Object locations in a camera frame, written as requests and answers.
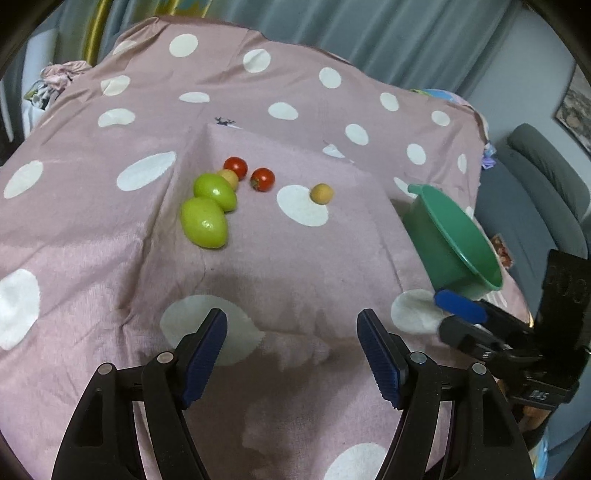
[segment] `cherry tomato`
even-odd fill
[[[251,186],[258,192],[268,192],[275,183],[275,174],[268,168],[258,168],[252,172]]]
[[[236,175],[238,175],[238,180],[242,180],[244,177],[246,177],[246,172],[248,171],[248,165],[240,157],[228,158],[224,162],[223,167],[225,170],[232,170],[234,173],[236,173]]]

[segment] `green bowl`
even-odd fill
[[[472,219],[430,185],[409,185],[417,194],[402,222],[435,290],[446,288],[477,300],[503,286],[501,268]]]

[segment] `white polka dot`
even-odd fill
[[[23,268],[0,280],[0,348],[10,350],[39,318],[41,291],[35,275]]]
[[[448,126],[449,125],[449,122],[451,121],[449,119],[449,115],[447,113],[441,112],[439,110],[435,110],[431,114],[431,120],[433,120],[440,127],[446,127],[446,126]]]
[[[392,93],[384,92],[379,96],[379,101],[382,102],[382,105],[386,110],[391,112],[395,112],[400,108],[396,95],[393,95]]]
[[[244,55],[242,64],[247,72],[261,73],[271,64],[271,54],[264,48],[256,48]]]
[[[344,158],[345,156],[333,144],[326,145],[322,151],[334,158]]]
[[[404,193],[406,193],[410,198],[412,198],[412,199],[417,198],[417,194],[416,193],[410,193],[408,191],[408,183],[406,183],[404,180],[401,180],[398,177],[394,177],[394,183],[396,184],[396,186],[400,190],[402,190]]]
[[[437,333],[441,321],[447,317],[433,303],[433,293],[420,288],[401,293],[392,302],[390,315],[399,330],[412,335]]]
[[[408,159],[415,165],[423,165],[427,161],[427,154],[421,145],[411,143],[407,147]]]
[[[493,295],[493,292],[489,292],[486,295],[484,295],[484,299],[488,302],[488,303],[492,303],[495,307],[499,307],[501,308],[501,305],[499,305],[499,303],[496,300],[496,297]]]
[[[498,295],[498,297],[499,297],[501,303],[503,304],[503,306],[505,308],[507,308],[508,305],[507,305],[507,300],[505,299],[505,296],[500,291],[498,291],[496,294]]]
[[[386,458],[377,443],[359,443],[341,453],[324,475],[324,480],[375,480]]]
[[[197,331],[211,309],[221,309],[228,317],[228,335],[216,365],[233,365],[256,350],[265,333],[256,328],[240,307],[215,295],[192,295],[174,302],[162,315],[160,329],[176,348],[185,335]]]
[[[175,152],[157,153],[127,167],[117,177],[117,186],[124,192],[145,187],[159,178],[177,159]]]
[[[345,128],[345,135],[347,135],[349,140],[358,145],[367,145],[369,142],[368,133],[361,125],[347,125],[347,128]]]
[[[118,77],[103,80],[100,83],[100,89],[106,96],[115,96],[124,92],[129,86],[131,79],[127,75],[119,75]]]
[[[208,103],[209,95],[203,92],[187,92],[178,97],[178,99],[187,103]]]
[[[43,174],[43,163],[38,160],[23,165],[8,180],[4,187],[4,198],[11,199],[26,192],[35,185]]]
[[[324,85],[326,88],[331,89],[339,87],[340,83],[343,81],[343,79],[340,76],[340,73],[330,67],[324,67],[320,71],[318,77],[320,78],[322,85]]]
[[[306,226],[321,226],[329,220],[326,205],[310,200],[310,189],[302,185],[288,185],[277,192],[277,203],[289,218]]]
[[[110,125],[129,125],[135,120],[135,113],[127,108],[113,108],[99,117],[99,127]]]
[[[289,103],[277,102],[269,107],[269,115],[278,118],[279,120],[295,120],[298,117],[298,112]]]
[[[462,173],[466,173],[466,169],[468,168],[468,159],[464,154],[457,158],[457,167]]]
[[[124,40],[113,49],[112,54],[118,55],[120,53],[123,53],[126,50],[129,50],[132,47],[135,47],[137,44],[138,43],[135,40]]]
[[[184,33],[178,37],[174,37],[168,49],[173,57],[187,57],[191,55],[199,45],[199,40],[195,35]]]

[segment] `white wall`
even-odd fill
[[[504,45],[467,100],[484,114],[491,140],[515,127],[536,127],[591,189],[591,157],[554,119],[574,70],[574,60],[554,30],[523,9]]]

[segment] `green plum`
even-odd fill
[[[228,239],[228,222],[220,206],[207,197],[187,200],[181,205],[181,226],[189,240],[202,248],[223,247]]]
[[[230,183],[215,173],[204,173],[195,180],[193,194],[215,200],[224,212],[236,209],[236,192]]]

